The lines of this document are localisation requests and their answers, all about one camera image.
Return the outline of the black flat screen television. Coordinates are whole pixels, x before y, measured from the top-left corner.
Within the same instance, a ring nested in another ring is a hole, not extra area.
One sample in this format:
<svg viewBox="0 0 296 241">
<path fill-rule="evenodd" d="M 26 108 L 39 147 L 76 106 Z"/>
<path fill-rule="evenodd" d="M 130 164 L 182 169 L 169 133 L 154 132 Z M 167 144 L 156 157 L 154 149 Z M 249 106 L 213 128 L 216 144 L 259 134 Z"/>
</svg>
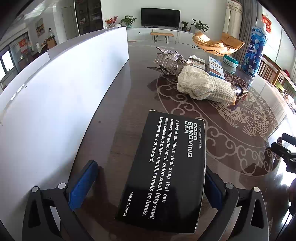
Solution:
<svg viewBox="0 0 296 241">
<path fill-rule="evenodd" d="M 174 9 L 141 8 L 142 26 L 178 28 L 181 11 Z"/>
</svg>

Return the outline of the black odor removing bar box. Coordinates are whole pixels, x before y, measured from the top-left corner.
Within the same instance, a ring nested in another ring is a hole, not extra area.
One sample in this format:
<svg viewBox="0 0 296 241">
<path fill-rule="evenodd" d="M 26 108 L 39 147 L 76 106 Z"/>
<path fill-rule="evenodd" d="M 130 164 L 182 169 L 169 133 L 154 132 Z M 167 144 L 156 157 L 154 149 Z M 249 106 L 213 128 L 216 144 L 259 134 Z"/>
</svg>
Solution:
<svg viewBox="0 0 296 241">
<path fill-rule="evenodd" d="M 206 171 L 201 119 L 150 111 L 116 219 L 171 233 L 194 233 Z"/>
</svg>

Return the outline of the dark glass display cabinet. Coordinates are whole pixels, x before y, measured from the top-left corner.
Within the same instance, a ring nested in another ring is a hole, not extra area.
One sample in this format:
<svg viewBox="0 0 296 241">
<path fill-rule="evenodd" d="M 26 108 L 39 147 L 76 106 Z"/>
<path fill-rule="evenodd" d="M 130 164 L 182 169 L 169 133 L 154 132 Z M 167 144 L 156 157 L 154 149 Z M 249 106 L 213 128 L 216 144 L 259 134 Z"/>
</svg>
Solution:
<svg viewBox="0 0 296 241">
<path fill-rule="evenodd" d="M 103 29 L 100 0 L 74 0 L 79 35 Z"/>
</svg>

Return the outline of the red wall hanging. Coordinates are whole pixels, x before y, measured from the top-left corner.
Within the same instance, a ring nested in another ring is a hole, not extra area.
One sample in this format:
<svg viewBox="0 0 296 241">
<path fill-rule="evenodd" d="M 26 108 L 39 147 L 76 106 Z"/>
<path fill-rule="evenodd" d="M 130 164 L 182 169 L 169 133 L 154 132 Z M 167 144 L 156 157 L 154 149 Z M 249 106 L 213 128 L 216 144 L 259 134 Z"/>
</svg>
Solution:
<svg viewBox="0 0 296 241">
<path fill-rule="evenodd" d="M 262 14 L 262 22 L 266 24 L 266 28 L 269 29 L 269 31 L 270 31 L 271 30 L 271 21 L 264 14 Z"/>
</svg>

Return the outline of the small potted plant right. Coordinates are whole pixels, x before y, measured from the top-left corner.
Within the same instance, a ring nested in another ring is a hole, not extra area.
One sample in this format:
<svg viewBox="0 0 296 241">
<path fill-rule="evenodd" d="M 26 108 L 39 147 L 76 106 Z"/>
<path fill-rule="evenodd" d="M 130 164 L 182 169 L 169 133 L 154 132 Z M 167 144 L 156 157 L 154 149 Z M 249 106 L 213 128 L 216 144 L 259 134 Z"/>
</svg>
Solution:
<svg viewBox="0 0 296 241">
<path fill-rule="evenodd" d="M 187 21 L 182 21 L 182 31 L 183 32 L 187 32 L 187 26 L 188 26 L 188 22 Z"/>
</svg>

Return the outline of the standing air conditioner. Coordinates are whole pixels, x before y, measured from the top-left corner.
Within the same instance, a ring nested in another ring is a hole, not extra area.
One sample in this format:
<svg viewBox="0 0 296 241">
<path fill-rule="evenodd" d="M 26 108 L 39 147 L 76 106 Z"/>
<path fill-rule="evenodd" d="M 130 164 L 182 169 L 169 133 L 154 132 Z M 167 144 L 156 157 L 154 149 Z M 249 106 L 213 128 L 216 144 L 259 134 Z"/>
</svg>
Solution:
<svg viewBox="0 0 296 241">
<path fill-rule="evenodd" d="M 243 6 L 238 1 L 226 1 L 226 14 L 223 32 L 239 39 Z"/>
</svg>

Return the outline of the blue white medicine box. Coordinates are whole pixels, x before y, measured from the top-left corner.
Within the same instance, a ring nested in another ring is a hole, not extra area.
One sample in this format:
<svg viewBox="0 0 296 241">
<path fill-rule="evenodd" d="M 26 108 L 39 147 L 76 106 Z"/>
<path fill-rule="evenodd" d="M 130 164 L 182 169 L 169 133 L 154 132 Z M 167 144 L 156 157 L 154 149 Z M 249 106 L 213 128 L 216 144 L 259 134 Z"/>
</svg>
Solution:
<svg viewBox="0 0 296 241">
<path fill-rule="evenodd" d="M 211 76 L 225 79 L 221 62 L 211 56 L 208 57 L 206 72 Z"/>
</svg>

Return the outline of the rhinestone bow hair clip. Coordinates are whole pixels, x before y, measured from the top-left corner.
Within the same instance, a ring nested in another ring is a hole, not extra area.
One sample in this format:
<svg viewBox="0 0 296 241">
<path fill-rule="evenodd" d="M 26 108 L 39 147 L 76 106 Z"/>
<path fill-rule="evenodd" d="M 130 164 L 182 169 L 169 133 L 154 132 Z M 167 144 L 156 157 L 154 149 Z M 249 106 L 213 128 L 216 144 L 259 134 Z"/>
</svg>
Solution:
<svg viewBox="0 0 296 241">
<path fill-rule="evenodd" d="M 156 48 L 159 50 L 154 60 L 157 67 L 154 66 L 147 68 L 163 73 L 164 75 L 175 75 L 178 77 L 184 66 L 187 65 L 187 60 L 175 50 L 169 50 L 161 47 Z"/>
</svg>

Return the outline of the gold silver cosmetic tube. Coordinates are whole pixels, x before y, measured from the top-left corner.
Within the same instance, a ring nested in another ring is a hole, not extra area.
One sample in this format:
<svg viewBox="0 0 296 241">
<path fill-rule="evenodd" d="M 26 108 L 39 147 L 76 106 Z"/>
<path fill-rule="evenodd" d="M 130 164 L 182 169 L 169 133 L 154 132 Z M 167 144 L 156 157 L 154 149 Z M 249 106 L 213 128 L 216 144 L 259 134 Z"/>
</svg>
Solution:
<svg viewBox="0 0 296 241">
<path fill-rule="evenodd" d="M 248 93 L 249 93 L 249 91 L 245 90 L 239 84 L 231 85 L 231 88 L 232 88 L 233 92 L 235 93 L 236 98 L 235 98 L 235 100 L 232 103 L 230 103 L 228 105 L 236 105 L 236 104 L 238 104 L 238 102 L 240 100 L 244 99 L 248 95 Z"/>
</svg>

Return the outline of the white ointment box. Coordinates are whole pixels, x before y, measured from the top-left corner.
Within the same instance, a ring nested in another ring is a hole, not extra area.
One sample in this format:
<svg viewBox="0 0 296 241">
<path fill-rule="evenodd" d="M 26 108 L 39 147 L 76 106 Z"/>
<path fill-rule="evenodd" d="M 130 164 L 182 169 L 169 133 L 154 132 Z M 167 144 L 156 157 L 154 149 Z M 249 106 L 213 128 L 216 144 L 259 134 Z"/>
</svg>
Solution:
<svg viewBox="0 0 296 241">
<path fill-rule="evenodd" d="M 190 55 L 187 63 L 204 71 L 206 70 L 206 61 L 195 55 Z"/>
</svg>

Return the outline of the tall blue patterned bottle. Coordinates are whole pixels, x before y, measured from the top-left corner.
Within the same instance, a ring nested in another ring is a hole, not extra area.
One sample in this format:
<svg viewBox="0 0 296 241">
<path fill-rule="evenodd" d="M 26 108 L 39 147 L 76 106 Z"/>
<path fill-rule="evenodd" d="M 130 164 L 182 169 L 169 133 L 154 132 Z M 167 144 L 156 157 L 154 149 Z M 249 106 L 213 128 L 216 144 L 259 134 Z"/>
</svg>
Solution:
<svg viewBox="0 0 296 241">
<path fill-rule="evenodd" d="M 251 28 L 250 41 L 244 55 L 241 69 L 254 77 L 259 70 L 263 55 L 263 48 L 267 42 L 266 24 L 259 24 Z"/>
</svg>

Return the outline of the orange lounge chair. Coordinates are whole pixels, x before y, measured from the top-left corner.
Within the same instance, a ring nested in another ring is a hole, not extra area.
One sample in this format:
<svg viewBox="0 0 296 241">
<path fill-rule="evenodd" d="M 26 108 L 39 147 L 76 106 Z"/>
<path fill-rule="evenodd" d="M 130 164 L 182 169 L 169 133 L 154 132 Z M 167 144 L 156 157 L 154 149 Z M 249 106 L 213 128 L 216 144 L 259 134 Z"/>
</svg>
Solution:
<svg viewBox="0 0 296 241">
<path fill-rule="evenodd" d="M 220 57 L 235 53 L 245 44 L 241 40 L 238 40 L 225 32 L 222 33 L 221 39 L 218 41 L 212 41 L 202 32 L 197 32 L 192 39 L 193 42 L 205 52 Z"/>
</svg>

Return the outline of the white cardboard storage box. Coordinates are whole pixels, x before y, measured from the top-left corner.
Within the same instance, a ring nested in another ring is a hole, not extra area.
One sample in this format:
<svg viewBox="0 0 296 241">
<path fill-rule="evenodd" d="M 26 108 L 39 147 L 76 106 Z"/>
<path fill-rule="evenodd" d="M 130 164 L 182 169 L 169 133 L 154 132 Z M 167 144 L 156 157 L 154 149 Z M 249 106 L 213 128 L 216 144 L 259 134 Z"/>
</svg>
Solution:
<svg viewBox="0 0 296 241">
<path fill-rule="evenodd" d="M 1 93 L 1 221 L 15 240 L 30 189 L 69 179 L 86 130 L 128 59 L 125 27 L 91 32 L 42 54 Z"/>
</svg>

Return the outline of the wooden dining chair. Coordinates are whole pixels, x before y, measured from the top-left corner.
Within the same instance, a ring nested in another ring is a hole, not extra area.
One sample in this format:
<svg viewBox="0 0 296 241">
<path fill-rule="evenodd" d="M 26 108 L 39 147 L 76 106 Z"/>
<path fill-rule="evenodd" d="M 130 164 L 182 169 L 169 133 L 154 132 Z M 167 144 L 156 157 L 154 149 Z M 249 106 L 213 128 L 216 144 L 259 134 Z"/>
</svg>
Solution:
<svg viewBox="0 0 296 241">
<path fill-rule="evenodd" d="M 295 84 L 287 73 L 265 54 L 262 55 L 257 75 L 273 85 L 280 93 L 295 97 Z"/>
</svg>

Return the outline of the grey curtain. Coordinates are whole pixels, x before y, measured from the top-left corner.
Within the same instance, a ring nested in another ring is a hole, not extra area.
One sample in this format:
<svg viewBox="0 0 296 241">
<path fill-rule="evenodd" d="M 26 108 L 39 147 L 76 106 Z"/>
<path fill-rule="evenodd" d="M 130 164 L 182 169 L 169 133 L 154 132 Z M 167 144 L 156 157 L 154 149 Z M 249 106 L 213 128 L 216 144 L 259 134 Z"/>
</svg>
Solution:
<svg viewBox="0 0 296 241">
<path fill-rule="evenodd" d="M 242 22 L 239 34 L 239 40 L 245 44 L 235 54 L 234 57 L 242 65 L 243 58 L 250 42 L 251 28 L 256 25 L 256 20 L 261 20 L 262 5 L 256 0 L 239 1 L 243 6 Z"/>
</svg>

